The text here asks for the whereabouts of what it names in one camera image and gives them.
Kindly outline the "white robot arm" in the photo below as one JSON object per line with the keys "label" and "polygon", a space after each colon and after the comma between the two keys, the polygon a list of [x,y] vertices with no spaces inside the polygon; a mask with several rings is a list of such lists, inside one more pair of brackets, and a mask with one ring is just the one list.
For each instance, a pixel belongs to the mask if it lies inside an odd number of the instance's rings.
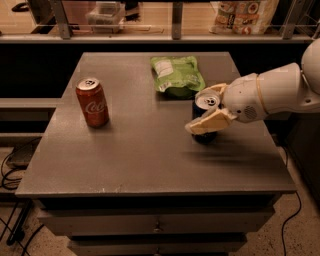
{"label": "white robot arm", "polygon": [[195,105],[204,113],[185,125],[193,135],[223,130],[234,121],[263,120],[280,112],[319,113],[320,39],[307,47],[299,64],[207,87],[196,94]]}

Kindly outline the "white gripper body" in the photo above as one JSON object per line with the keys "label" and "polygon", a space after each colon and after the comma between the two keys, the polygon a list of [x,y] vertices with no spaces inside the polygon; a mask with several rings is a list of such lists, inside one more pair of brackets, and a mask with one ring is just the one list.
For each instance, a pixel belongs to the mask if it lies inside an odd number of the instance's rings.
{"label": "white gripper body", "polygon": [[263,120],[267,116],[261,103],[262,96],[258,92],[257,78],[255,73],[240,77],[224,90],[222,105],[239,122],[249,123]]}

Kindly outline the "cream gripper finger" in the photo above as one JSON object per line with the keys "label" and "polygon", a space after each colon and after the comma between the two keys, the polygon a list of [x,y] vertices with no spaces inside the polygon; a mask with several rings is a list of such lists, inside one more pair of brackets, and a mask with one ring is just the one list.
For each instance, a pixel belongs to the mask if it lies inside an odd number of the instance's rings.
{"label": "cream gripper finger", "polygon": [[219,100],[222,99],[223,93],[227,88],[226,83],[220,83],[220,84],[215,84],[209,87],[204,88],[200,92],[196,94],[196,98],[204,97],[204,98],[209,98],[209,97],[214,97]]}
{"label": "cream gripper finger", "polygon": [[185,125],[185,129],[194,135],[217,132],[227,128],[237,118],[228,109],[207,110]]}

